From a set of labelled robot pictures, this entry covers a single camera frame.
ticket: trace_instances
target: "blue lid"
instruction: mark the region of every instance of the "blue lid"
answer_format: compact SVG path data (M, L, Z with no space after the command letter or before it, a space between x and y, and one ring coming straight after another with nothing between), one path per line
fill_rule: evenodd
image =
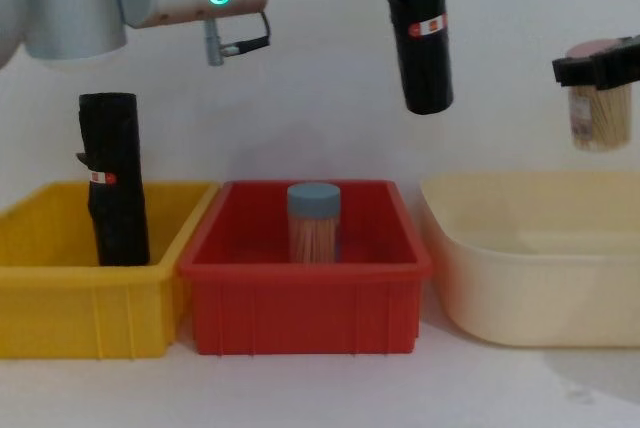
M329 183L299 183L287 190L289 214L326 219L340 215L340 188Z

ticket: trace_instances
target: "beige tub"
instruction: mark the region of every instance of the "beige tub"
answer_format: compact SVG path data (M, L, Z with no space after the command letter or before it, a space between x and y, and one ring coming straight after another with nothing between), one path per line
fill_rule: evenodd
M640 173L445 175L422 191L460 328L511 346L640 346Z

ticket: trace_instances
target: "white wall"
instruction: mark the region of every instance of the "white wall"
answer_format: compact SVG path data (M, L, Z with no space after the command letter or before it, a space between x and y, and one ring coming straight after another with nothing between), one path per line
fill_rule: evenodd
M573 148L551 67L575 43L640 33L638 0L448 5L456 102L428 117L404 108L385 0L271 0L272 47L223 68L197 23L130 31L117 61L76 75L20 53L0 73L0 206L86 179L77 97L94 91L139 96L147 179L385 177L413 203L445 171L640 167L640 130L615 153ZM227 40L259 28L222 23Z

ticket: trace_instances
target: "yellow bin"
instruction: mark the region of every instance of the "yellow bin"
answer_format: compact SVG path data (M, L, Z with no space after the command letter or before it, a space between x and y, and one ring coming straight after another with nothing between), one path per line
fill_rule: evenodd
M187 304L176 263L218 189L145 184L148 266L98 266L86 182L0 213L0 358L164 355Z

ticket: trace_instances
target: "pink lid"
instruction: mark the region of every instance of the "pink lid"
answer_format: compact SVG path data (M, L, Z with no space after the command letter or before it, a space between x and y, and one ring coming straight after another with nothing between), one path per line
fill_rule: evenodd
M599 51L607 50L617 44L621 43L618 39L602 39L587 41L574 46L567 52L569 58L585 58L591 56Z

